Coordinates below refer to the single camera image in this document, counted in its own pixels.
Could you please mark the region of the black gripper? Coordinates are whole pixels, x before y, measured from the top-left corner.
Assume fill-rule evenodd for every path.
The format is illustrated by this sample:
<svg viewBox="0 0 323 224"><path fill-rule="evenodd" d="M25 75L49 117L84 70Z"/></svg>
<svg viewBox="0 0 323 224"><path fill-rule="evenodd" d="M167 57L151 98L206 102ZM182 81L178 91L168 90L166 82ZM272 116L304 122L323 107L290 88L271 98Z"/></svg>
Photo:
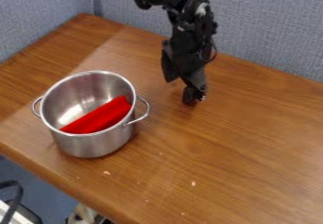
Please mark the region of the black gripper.
<svg viewBox="0 0 323 224"><path fill-rule="evenodd" d="M195 34L174 30L162 45L162 70L167 82L182 78L188 87L183 90L182 103L194 106L203 101L207 92L204 66L216 57L212 54L214 31Z"/></svg>

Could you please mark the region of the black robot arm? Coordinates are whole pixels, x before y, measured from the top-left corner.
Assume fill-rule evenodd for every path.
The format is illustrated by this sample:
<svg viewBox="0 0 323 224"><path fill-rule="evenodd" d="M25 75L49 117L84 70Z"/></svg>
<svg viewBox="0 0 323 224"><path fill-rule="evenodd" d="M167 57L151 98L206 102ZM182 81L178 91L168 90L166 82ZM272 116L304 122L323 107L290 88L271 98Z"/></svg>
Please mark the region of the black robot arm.
<svg viewBox="0 0 323 224"><path fill-rule="evenodd" d="M215 21L210 0L134 0L140 9L160 6L167 11L172 36L162 43L162 69L167 82L186 83L182 102L195 105L206 98L206 65L215 59Z"/></svg>

